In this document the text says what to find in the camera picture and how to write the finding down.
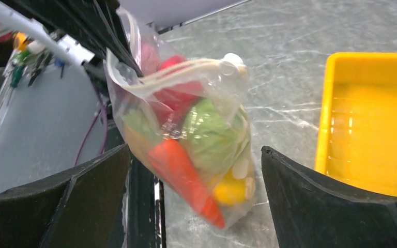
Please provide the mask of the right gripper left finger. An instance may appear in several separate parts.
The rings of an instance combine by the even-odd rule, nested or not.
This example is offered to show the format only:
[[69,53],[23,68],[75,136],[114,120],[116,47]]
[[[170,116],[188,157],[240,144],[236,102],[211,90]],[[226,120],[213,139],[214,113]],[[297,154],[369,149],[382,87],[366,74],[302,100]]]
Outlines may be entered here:
[[0,193],[0,247],[107,247],[129,147]]

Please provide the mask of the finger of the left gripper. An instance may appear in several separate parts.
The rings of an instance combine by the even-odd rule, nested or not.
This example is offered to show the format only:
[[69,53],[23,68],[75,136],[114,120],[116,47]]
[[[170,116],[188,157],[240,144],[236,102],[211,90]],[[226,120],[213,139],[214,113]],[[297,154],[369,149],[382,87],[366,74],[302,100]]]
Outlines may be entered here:
[[64,31],[101,58],[111,51],[138,76],[143,75],[131,55],[122,22],[116,13],[119,1],[14,0],[3,3],[47,27]]

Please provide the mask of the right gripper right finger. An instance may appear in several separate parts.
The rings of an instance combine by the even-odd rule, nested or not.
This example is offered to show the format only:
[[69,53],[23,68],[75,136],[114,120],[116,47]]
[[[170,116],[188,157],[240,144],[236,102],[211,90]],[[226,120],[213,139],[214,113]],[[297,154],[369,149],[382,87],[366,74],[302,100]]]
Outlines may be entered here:
[[366,191],[262,148],[280,247],[397,247],[397,197]]

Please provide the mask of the yellow lemon toy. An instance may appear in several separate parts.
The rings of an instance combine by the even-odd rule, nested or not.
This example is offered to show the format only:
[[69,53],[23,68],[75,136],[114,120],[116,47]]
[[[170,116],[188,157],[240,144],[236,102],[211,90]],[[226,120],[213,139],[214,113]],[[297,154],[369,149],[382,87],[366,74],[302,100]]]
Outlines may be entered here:
[[212,195],[220,205],[234,206],[250,200],[255,191],[256,182],[253,177],[246,176],[242,179],[236,179],[230,169],[216,183]]

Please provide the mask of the orange mango toy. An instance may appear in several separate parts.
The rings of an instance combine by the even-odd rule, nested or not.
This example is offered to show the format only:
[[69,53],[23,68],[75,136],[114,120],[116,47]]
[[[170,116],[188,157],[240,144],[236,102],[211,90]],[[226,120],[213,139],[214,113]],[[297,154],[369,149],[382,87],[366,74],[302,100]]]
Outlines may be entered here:
[[125,141],[129,145],[131,152],[147,169],[149,169],[153,174],[156,173],[154,167],[148,160],[147,152],[150,149],[150,145],[147,139],[138,134],[129,126],[124,126],[123,130]]

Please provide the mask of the orange carrot toy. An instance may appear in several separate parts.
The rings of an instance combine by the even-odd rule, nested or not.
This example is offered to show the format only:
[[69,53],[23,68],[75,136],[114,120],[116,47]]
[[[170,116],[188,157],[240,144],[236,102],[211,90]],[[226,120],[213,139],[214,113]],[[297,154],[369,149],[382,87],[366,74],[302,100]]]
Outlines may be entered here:
[[164,139],[148,151],[154,169],[188,204],[213,226],[223,229],[225,220],[214,197],[196,171],[188,154],[174,139]]

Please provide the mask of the red bell pepper toy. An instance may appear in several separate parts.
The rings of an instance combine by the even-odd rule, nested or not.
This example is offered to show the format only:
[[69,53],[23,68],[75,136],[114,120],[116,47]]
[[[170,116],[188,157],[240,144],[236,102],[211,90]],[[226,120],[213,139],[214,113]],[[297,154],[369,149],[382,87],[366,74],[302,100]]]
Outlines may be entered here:
[[189,81],[154,93],[155,100],[148,101],[148,104],[154,111],[160,127],[180,126],[190,108],[203,94],[201,82]]

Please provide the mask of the green cabbage toy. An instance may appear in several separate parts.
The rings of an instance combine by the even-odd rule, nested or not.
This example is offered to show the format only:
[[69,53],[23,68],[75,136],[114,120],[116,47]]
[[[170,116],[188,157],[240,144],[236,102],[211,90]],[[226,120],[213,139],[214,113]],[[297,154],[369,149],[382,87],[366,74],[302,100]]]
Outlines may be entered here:
[[203,176],[226,173],[238,162],[249,164],[251,137],[241,108],[230,125],[207,98],[190,108],[180,126],[160,127],[151,107],[133,108],[121,119],[147,139],[150,149],[166,139],[178,141]]

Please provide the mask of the clear zip top bag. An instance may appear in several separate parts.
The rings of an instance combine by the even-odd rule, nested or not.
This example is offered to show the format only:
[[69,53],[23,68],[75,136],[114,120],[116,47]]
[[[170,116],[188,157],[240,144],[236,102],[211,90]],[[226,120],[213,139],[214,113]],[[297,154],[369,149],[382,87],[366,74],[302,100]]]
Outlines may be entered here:
[[204,220],[225,229],[256,200],[247,66],[234,53],[187,59],[120,8],[138,69],[107,50],[113,118],[131,152]]

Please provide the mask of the purple onion toy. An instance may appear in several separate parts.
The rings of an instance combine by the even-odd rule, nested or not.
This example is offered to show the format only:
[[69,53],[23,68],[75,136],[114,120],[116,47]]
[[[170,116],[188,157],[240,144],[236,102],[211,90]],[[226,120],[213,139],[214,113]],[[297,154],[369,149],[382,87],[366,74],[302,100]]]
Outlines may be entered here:
[[141,71],[144,76],[158,71],[160,58],[157,50],[149,43],[141,44]]

